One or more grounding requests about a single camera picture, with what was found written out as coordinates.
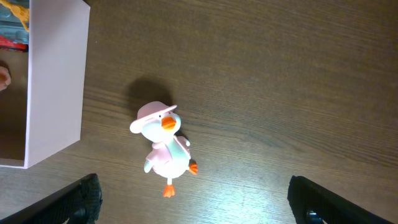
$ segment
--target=white duck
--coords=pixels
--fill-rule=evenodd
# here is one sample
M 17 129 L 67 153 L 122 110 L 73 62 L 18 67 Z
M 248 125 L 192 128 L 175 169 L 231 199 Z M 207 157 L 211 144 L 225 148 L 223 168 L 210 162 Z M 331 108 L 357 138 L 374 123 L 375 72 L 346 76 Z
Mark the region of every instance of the white duck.
M 130 131 L 142 133 L 151 140 L 152 152 L 146 157 L 144 171 L 151 169 L 155 173 L 167 178 L 167 185 L 163 192 L 164 197 L 175 195 L 172 179 L 181 176 L 186 170 L 198 174 L 196 164 L 189 164 L 191 156 L 190 142 L 182 136 L 174 134 L 181 127 L 180 117 L 173 113 L 177 105 L 166 106 L 155 101 L 144 105 L 137 115 L 137 119 L 130 125 Z

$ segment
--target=cardboard box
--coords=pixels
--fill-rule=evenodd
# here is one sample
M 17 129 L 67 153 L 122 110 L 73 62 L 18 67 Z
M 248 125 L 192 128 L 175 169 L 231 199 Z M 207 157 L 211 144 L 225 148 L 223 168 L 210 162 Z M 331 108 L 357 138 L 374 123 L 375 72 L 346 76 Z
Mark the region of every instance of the cardboard box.
M 82 0 L 30 1 L 27 67 L 26 54 L 0 58 L 12 75 L 0 92 L 0 166 L 27 169 L 80 140 L 89 16 Z

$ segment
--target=wood grain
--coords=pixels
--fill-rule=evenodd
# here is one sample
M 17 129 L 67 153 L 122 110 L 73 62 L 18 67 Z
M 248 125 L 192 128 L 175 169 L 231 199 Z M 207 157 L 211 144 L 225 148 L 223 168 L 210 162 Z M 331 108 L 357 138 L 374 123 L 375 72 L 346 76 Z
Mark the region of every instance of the wood grain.
M 0 169 L 0 218 L 91 172 L 98 223 L 294 223 L 303 175 L 398 222 L 398 2 L 88 1 L 81 141 Z M 199 175 L 143 171 L 139 107 L 178 105 Z

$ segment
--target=duck's body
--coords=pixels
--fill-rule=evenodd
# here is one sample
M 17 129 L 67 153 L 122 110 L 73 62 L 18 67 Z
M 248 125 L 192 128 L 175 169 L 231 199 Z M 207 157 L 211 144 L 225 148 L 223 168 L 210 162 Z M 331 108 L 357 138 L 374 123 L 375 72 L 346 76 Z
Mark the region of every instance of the duck's body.
M 155 101 L 144 105 L 138 111 L 138 119 L 130 125 L 133 133 L 142 133 L 153 142 L 152 152 L 146 158 L 145 172 L 151 169 L 167 178 L 164 197 L 175 194 L 172 179 L 180 177 L 186 170 L 198 173 L 196 164 L 190 164 L 190 142 L 185 137 L 174 134 L 181 127 L 180 117 L 172 111 L 177 106 L 166 106 Z

